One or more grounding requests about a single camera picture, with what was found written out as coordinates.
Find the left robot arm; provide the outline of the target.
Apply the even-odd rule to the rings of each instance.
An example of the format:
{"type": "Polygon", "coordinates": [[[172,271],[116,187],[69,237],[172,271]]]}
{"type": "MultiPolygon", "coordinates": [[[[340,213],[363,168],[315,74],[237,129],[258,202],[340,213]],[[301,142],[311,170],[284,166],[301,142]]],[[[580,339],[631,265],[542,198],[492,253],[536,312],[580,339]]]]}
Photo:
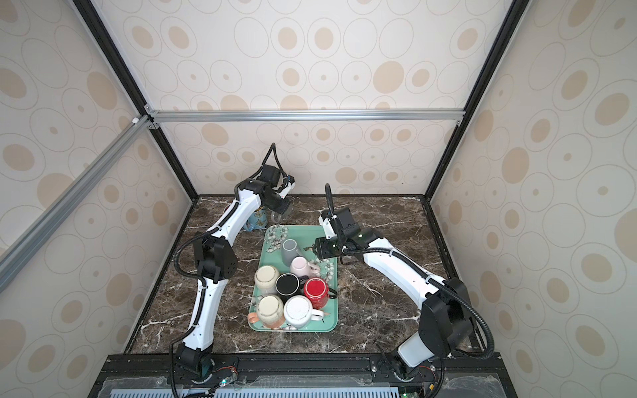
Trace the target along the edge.
{"type": "Polygon", "coordinates": [[[234,187],[234,200],[221,218],[174,253],[179,275],[197,281],[197,296],[187,331],[169,343],[171,367],[202,380],[212,372],[214,324],[223,292],[237,271],[233,244],[249,218],[261,207],[282,214],[290,206],[287,194],[295,178],[286,173],[271,144],[260,167],[234,187]]]}

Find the blue butterfly mug yellow inside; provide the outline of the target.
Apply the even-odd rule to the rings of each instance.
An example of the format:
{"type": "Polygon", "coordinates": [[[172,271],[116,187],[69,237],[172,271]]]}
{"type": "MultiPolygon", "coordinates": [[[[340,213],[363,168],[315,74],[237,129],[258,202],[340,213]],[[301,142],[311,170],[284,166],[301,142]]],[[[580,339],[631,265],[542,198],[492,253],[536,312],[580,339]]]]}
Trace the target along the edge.
{"type": "Polygon", "coordinates": [[[265,208],[259,208],[248,217],[243,230],[245,232],[262,231],[266,230],[267,226],[268,211],[265,208]]]}

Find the tall dark grey mug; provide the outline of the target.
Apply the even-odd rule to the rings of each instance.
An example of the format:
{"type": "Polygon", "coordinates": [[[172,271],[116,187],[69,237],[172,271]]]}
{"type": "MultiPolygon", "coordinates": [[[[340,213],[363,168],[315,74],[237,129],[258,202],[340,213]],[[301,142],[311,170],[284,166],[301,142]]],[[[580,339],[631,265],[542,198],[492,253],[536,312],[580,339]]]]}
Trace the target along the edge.
{"type": "Polygon", "coordinates": [[[271,225],[280,225],[282,222],[283,215],[276,212],[270,212],[270,224],[271,225]]]}

